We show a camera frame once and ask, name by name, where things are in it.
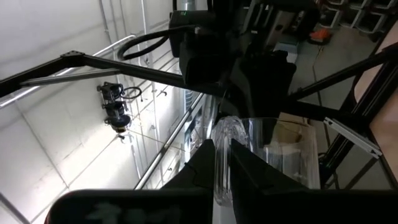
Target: black metal frame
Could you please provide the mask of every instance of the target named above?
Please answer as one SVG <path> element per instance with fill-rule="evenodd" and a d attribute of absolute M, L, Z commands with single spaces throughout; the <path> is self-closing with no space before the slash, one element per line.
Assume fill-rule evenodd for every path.
<path fill-rule="evenodd" d="M 398 52 L 398 44 L 394 44 L 385 48 L 381 53 L 370 56 L 362 62 L 356 63 L 340 72 L 330 75 L 306 88 L 299 90 L 296 93 L 287 97 L 286 102 L 282 106 L 282 112 L 302 116 L 305 118 L 323 121 L 326 117 L 333 118 L 345 123 L 345 125 L 356 131 L 367 130 L 370 122 L 375 115 L 383 107 L 387 99 L 393 94 L 397 88 L 398 83 L 398 66 L 396 63 L 396 56 Z M 377 65 L 384 64 L 382 69 L 376 75 L 369 88 L 366 90 L 361 101 L 355 106 L 352 111 L 334 110 L 322 106 L 311 105 L 298 101 L 306 96 L 316 93 L 320 90 L 328 88 L 338 82 L 347 78 L 353 77 L 364 71 L 373 68 Z M 0 97 L 6 96 L 22 87 L 30 86 L 29 80 L 35 78 L 43 78 L 50 76 L 66 68 L 89 66 L 99 69 L 114 68 L 120 73 L 137 77 L 141 79 L 159 82 L 166 85 L 172 85 L 179 88 L 198 91 L 217 97 L 224 97 L 228 100 L 228 92 L 226 87 L 217 84 L 202 84 L 202 85 L 186 85 L 180 75 L 173 73 L 154 70 L 151 68 L 144 68 L 137 65 L 130 65 L 123 62 L 116 62 L 104 58 L 85 55 L 81 52 L 71 51 L 61 55 L 60 58 L 49 61 L 45 64 L 31 68 L 30 70 L 18 73 L 9 78 L 0 81 Z M 93 78 L 92 75 L 75 76 L 67 80 L 63 79 L 60 82 L 82 80 Z M 338 136 L 324 159 L 320 161 L 320 177 L 321 185 L 324 185 L 332 176 L 336 168 L 347 155 L 353 143 L 349 142 L 343 136 Z"/>

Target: gray floor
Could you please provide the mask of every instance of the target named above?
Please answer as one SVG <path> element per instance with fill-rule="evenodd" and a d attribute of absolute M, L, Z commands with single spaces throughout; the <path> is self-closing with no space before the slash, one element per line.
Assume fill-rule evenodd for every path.
<path fill-rule="evenodd" d="M 334 32 L 331 42 L 324 46 L 320 53 L 318 46 L 307 43 L 302 44 L 296 61 L 297 71 L 290 91 L 305 87 L 367 58 L 375 45 L 358 31 L 346 28 L 341 28 L 339 31 Z M 320 97 L 317 94 L 313 94 L 304 98 L 303 101 L 317 105 L 321 103 L 323 106 L 339 109 L 351 89 L 352 82 L 352 78 L 345 80 L 321 91 Z M 328 149 L 327 136 L 330 142 L 333 142 L 337 133 L 332 129 L 325 130 L 321 122 L 311 122 L 317 129 L 318 151 L 326 152 Z M 362 149 L 354 147 L 337 169 L 340 188 L 344 188 L 370 158 L 371 156 Z M 380 163 L 377 162 L 353 188 L 389 189 L 390 186 Z"/>

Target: clear glass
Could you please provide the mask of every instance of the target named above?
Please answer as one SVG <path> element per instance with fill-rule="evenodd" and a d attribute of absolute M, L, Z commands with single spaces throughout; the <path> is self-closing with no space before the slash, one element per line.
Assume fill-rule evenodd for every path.
<path fill-rule="evenodd" d="M 272 167 L 311 189 L 319 189 L 315 129 L 305 123 L 275 118 L 240 120 L 227 117 L 213 129 L 216 147 L 215 200 L 232 204 L 229 145 L 234 138 Z"/>

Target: transparent plastic cup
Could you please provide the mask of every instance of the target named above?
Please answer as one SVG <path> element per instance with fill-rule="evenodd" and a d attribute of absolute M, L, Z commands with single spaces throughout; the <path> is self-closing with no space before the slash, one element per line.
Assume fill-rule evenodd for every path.
<path fill-rule="evenodd" d="M 275 118 L 226 117 L 212 132 L 216 147 L 215 200 L 219 205 L 232 204 L 228 165 L 232 138 L 297 182 L 310 189 L 320 188 L 312 126 Z"/>

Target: white wall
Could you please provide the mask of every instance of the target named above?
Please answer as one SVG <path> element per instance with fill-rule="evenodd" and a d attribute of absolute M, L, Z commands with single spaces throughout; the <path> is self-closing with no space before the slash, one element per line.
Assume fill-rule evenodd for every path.
<path fill-rule="evenodd" d="M 130 33 L 143 32 L 140 0 L 113 0 L 116 24 L 110 3 L 103 0 L 112 42 Z M 151 0 L 147 6 L 150 26 L 169 18 L 171 1 Z M 0 78 L 69 50 L 93 54 L 110 44 L 99 1 L 1 1 L 0 29 Z M 154 60 L 168 50 L 168 45 L 162 46 L 154 52 Z M 155 67 L 159 68 L 170 58 L 171 54 L 166 55 Z M 69 190 L 133 188 L 138 173 L 146 169 L 159 150 L 153 140 L 155 131 L 151 129 L 156 124 L 149 121 L 154 112 L 150 100 L 152 88 L 144 92 L 144 102 L 139 101 L 138 106 L 132 103 L 133 115 L 141 112 L 132 129 L 146 136 L 134 137 L 134 159 L 131 146 L 121 144 L 118 139 L 113 141 L 115 132 L 103 124 L 105 115 L 96 86 L 105 80 L 116 81 L 115 77 L 108 77 L 46 86 L 0 110 L 0 192 L 28 220 L 41 222 L 48 206 Z M 141 82 L 132 78 L 122 81 L 128 85 Z M 156 84 L 156 89 L 165 87 Z M 161 95 L 158 100 L 166 102 L 157 115 L 162 133 L 179 116 L 173 109 L 178 104 L 175 98 L 179 97 L 179 91 L 171 87 L 166 91 L 167 96 Z M 0 223 L 9 223 L 8 219 L 8 214 L 1 210 Z"/>

